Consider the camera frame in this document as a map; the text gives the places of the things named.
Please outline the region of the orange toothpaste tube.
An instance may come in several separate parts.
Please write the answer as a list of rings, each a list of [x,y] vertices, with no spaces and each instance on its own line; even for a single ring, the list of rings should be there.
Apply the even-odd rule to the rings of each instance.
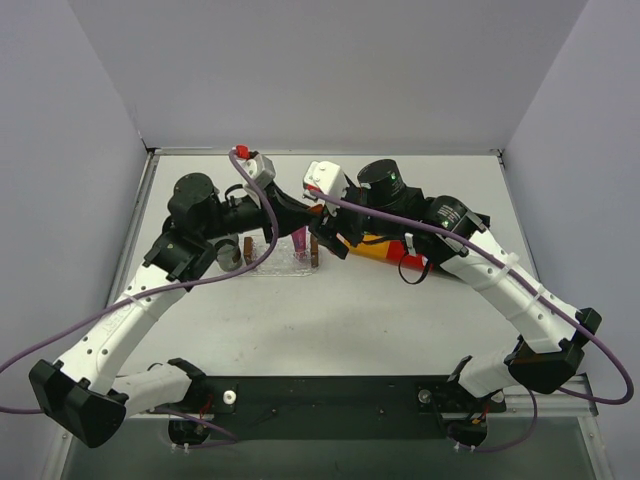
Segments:
[[[315,204],[315,205],[309,206],[306,209],[306,212],[313,216],[321,216],[323,213],[323,210],[324,210],[324,206],[322,204]]]

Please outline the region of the pink toothpaste tube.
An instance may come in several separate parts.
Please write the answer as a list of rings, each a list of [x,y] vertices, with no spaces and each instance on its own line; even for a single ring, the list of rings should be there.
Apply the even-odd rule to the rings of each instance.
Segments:
[[[299,262],[307,259],[307,227],[301,227],[291,233],[294,248],[294,258]]]

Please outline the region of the clear textured acrylic tray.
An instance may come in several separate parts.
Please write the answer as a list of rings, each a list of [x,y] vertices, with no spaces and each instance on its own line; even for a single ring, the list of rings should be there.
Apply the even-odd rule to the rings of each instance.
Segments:
[[[312,269],[310,265],[310,234],[307,233],[307,259],[299,262],[294,258],[294,248],[291,236],[278,241],[276,248],[270,256],[252,268],[248,274],[261,277],[304,277],[316,273],[319,269]],[[258,260],[268,249],[269,243],[265,243],[261,237],[254,237]]]

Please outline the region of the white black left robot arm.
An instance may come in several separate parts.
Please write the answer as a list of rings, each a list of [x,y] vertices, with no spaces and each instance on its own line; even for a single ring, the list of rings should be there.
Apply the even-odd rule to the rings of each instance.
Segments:
[[[32,367],[29,381],[46,416],[96,448],[132,415],[169,405],[187,412],[201,407],[207,376],[186,360],[128,376],[119,372],[161,316],[215,262],[224,237],[260,229],[267,240],[281,238],[319,214],[274,182],[262,191],[265,205],[248,195],[219,199],[203,173],[177,181],[162,233],[117,302],[56,361]]]

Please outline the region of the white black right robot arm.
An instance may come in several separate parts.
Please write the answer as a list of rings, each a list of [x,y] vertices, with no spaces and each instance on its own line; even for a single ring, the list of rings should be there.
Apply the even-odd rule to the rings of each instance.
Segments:
[[[307,198],[324,205],[315,226],[336,255],[368,235],[398,240],[405,253],[424,258],[425,273],[439,268],[461,280],[518,331],[514,346],[459,362],[450,378],[470,395],[517,384],[551,394],[576,374],[588,341],[583,332],[599,327],[599,314],[550,293],[463,202],[408,186],[393,159],[366,165],[355,181],[335,163],[314,161],[302,184]]]

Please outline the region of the brown wooden tray end block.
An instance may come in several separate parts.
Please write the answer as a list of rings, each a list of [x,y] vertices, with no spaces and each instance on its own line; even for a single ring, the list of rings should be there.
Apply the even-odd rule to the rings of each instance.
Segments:
[[[247,266],[254,265],[258,258],[256,244],[252,236],[246,236],[243,239],[243,258]]]

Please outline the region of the yellow plastic bin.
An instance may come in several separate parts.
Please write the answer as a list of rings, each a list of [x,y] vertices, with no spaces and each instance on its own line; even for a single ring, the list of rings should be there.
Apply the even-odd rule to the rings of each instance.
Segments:
[[[373,244],[362,242],[356,246],[350,246],[349,250],[355,255],[387,263],[397,263],[404,255],[402,244],[395,240],[376,239]]]

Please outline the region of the red plastic bin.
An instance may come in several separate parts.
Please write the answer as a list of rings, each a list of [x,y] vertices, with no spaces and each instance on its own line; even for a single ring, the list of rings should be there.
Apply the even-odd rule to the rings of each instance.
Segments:
[[[416,271],[422,271],[428,264],[428,259],[423,255],[410,255],[404,250],[389,250],[386,259],[395,265],[400,264],[402,268]]]

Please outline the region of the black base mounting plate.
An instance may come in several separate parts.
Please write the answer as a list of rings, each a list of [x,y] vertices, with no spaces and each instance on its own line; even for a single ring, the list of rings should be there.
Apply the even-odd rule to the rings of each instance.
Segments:
[[[194,447],[232,438],[441,439],[457,422],[483,440],[487,427],[474,418],[506,405],[477,399],[446,375],[209,376],[170,408],[170,440]]]

